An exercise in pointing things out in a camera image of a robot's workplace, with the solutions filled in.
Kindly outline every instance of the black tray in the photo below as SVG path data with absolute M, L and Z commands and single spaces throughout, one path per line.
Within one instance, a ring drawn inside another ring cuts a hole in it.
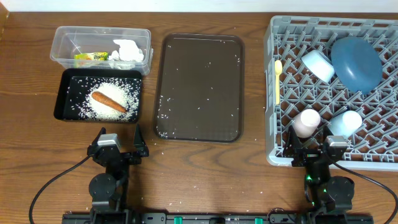
M 78 85 L 74 80 L 76 77 L 82 78 L 86 83 L 79 83 Z M 99 120 L 87 120 L 79 117 L 80 110 L 75 108 L 71 110 L 71 105 L 82 103 L 85 100 L 86 94 L 88 94 L 90 87 L 89 81 L 92 78 L 122 78 L 131 82 L 137 82 L 139 84 L 136 88 L 131 91 L 138 90 L 137 96 L 139 104 L 136 112 L 133 113 L 128 121 L 99 121 Z M 57 101 L 55 102 L 54 117 L 64 121 L 94 121 L 94 122 L 112 122 L 112 123 L 136 123 L 139 117 L 139 111 L 141 107 L 141 86 L 142 86 L 142 75 L 138 71 L 134 70 L 111 70 L 111 69 L 87 69 L 87 68 L 69 68 L 62 73 L 60 88 L 58 90 Z
M 244 45 L 230 35 L 164 40 L 154 131 L 164 139 L 233 142 L 243 130 Z

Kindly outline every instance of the green clip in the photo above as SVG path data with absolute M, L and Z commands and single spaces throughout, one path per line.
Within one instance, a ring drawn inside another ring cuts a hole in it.
M 262 223 L 263 223 L 262 218 L 255 218 L 254 219 L 254 224 L 262 224 Z
M 182 217 L 174 217 L 174 224 L 182 224 Z

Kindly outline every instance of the blue bowl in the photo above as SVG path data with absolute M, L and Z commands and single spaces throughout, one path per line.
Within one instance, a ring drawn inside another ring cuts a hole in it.
M 331 48 L 331 62 L 337 77 L 350 91 L 368 94 L 382 80 L 379 55 L 361 38 L 337 40 Z

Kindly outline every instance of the rectangular tray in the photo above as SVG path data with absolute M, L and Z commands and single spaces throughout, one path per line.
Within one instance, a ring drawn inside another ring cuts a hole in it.
M 301 56 L 317 49 L 330 58 L 336 39 L 347 36 L 367 40 L 379 53 L 383 81 L 368 95 L 346 89 L 334 76 L 329 83 L 305 68 Z M 275 60 L 284 64 L 280 75 L 280 105 L 275 104 Z M 327 17 L 274 16 L 264 36 L 264 68 L 267 84 L 266 154 L 270 164 L 291 166 L 282 157 L 290 121 L 313 108 L 321 125 L 306 147 L 319 147 L 320 130 L 346 110 L 355 110 L 364 124 L 350 138 L 338 163 L 349 169 L 398 171 L 398 21 Z
M 233 142 L 243 129 L 244 45 L 230 35 L 164 40 L 154 131 L 164 139 Z
M 79 116 L 79 107 L 85 100 L 93 80 L 98 82 L 101 79 L 122 79 L 121 82 L 133 85 L 131 93 L 138 91 L 138 106 L 127 121 L 101 121 L 84 119 Z M 107 70 L 107 69 L 79 69 L 69 68 L 62 73 L 57 101 L 55 102 L 54 117 L 64 121 L 96 121 L 112 123 L 135 123 L 139 117 L 141 100 L 142 75 L 134 70 Z

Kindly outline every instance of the clear plastic container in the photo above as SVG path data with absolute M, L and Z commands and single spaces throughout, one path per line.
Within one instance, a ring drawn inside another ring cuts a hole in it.
M 144 54 L 142 62 L 107 62 L 97 60 L 75 60 L 75 55 L 93 52 L 108 52 L 119 50 L 119 45 L 113 40 L 133 40 Z M 64 68 L 79 67 L 112 69 L 112 65 L 134 67 L 143 75 L 150 72 L 153 49 L 150 45 L 150 31 L 147 29 L 112 28 L 112 27 L 76 27 L 61 26 L 55 32 L 50 58 L 60 63 Z

